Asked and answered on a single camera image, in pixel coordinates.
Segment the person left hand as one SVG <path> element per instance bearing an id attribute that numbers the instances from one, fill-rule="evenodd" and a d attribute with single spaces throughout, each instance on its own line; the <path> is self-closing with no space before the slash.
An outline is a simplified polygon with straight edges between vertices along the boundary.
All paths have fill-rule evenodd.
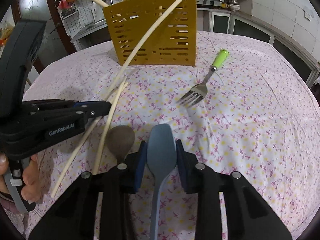
<path id="1" fill-rule="evenodd" d="M 29 165 L 23 170 L 22 179 L 24 187 L 21 189 L 21 194 L 24 200 L 29 202 L 36 202 L 42 196 L 40 180 L 39 180 L 39 167 L 38 167 L 37 154 L 30 157 Z M 1 193 L 10 194 L 5 184 L 3 175 L 9 167 L 7 156 L 1 152 L 0 168 L 1 168 Z"/>

